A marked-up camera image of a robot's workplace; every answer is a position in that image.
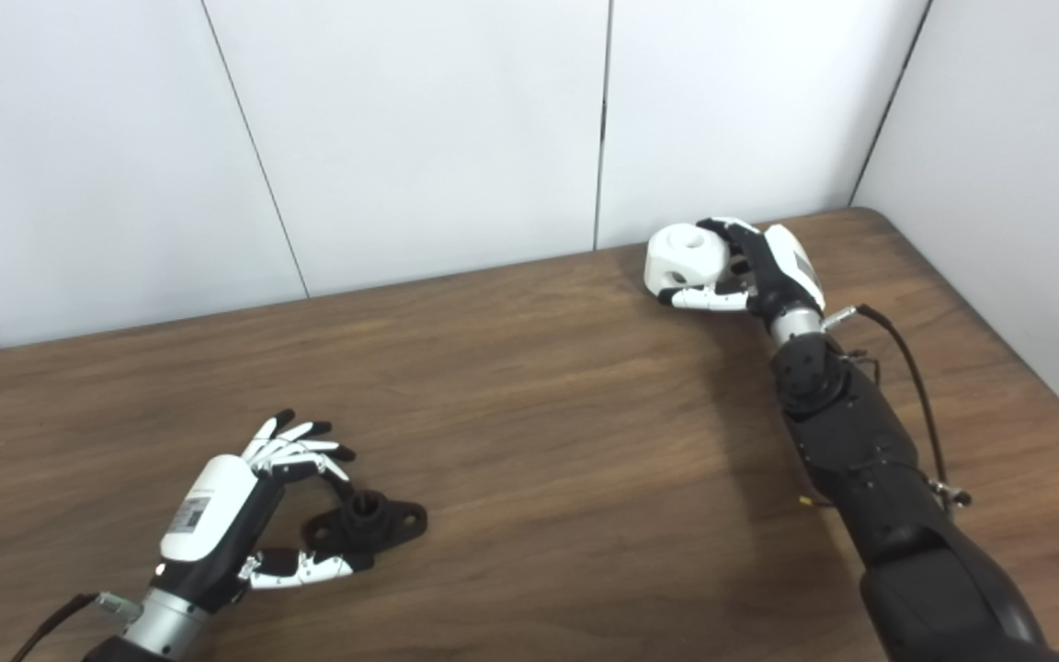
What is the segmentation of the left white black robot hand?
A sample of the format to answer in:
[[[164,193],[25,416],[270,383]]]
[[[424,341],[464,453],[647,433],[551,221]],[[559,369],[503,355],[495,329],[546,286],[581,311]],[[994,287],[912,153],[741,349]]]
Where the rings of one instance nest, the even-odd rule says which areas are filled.
[[[261,424],[238,455],[207,462],[161,538],[152,589],[217,613],[249,590],[333,582],[374,568],[373,554],[259,548],[287,485],[318,477],[337,497],[354,493],[341,465],[356,453],[324,437],[331,423],[294,425],[294,416],[290,409],[279,412]]]

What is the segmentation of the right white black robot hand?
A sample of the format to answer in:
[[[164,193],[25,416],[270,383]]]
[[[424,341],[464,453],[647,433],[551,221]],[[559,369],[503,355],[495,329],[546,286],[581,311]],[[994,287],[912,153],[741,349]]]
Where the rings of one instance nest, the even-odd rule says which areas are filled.
[[[674,223],[647,244],[644,286],[658,301],[708,314],[824,314],[823,288],[803,245],[785,226],[732,217]]]

